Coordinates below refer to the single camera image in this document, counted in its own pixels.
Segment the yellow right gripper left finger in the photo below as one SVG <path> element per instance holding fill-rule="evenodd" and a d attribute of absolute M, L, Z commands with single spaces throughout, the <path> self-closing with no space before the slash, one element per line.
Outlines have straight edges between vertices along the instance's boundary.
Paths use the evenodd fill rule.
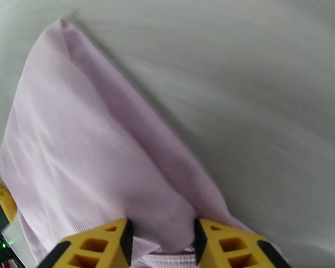
<path fill-rule="evenodd" d="M 133 225 L 118 219 L 61 240 L 37 268 L 130 268 Z"/>

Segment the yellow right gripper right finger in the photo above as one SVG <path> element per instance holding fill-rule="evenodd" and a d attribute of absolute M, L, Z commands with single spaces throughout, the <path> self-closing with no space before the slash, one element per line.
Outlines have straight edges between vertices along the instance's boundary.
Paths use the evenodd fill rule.
<path fill-rule="evenodd" d="M 206 218 L 194 232 L 197 268 L 292 268 L 264 236 Z"/>

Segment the pink ribbed garment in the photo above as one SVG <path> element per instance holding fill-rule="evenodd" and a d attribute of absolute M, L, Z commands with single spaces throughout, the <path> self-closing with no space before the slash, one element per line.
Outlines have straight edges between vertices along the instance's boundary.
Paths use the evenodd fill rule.
<path fill-rule="evenodd" d="M 195 268 L 196 218 L 248 231 L 149 103 L 61 19 L 25 62 L 0 179 L 37 262 L 61 239 L 121 218 L 134 228 L 130 268 Z"/>

